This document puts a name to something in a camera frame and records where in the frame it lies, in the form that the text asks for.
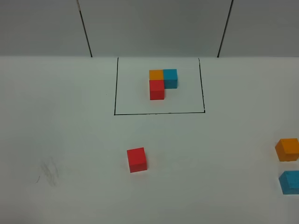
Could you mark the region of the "template red cube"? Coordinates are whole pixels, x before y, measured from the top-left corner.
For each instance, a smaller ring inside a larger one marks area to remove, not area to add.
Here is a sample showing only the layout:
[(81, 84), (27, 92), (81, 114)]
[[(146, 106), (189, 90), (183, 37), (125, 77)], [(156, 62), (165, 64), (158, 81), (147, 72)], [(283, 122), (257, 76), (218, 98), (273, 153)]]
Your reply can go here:
[(150, 100), (163, 100), (165, 97), (164, 81), (150, 80), (149, 91), (150, 91)]

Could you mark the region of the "template orange cube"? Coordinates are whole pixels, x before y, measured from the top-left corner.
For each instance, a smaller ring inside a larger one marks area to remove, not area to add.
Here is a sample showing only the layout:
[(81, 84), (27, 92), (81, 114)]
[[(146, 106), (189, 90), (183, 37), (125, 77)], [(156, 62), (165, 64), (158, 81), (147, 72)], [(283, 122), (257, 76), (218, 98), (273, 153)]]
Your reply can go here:
[(163, 70), (149, 70), (150, 80), (164, 80)]

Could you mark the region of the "template blue cube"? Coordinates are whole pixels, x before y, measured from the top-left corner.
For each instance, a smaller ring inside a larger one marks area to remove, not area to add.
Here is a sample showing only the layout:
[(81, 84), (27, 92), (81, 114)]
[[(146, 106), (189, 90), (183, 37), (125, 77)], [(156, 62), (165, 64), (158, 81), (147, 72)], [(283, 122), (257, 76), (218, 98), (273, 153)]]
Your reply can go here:
[(176, 89), (178, 87), (178, 74), (176, 69), (163, 70), (164, 88)]

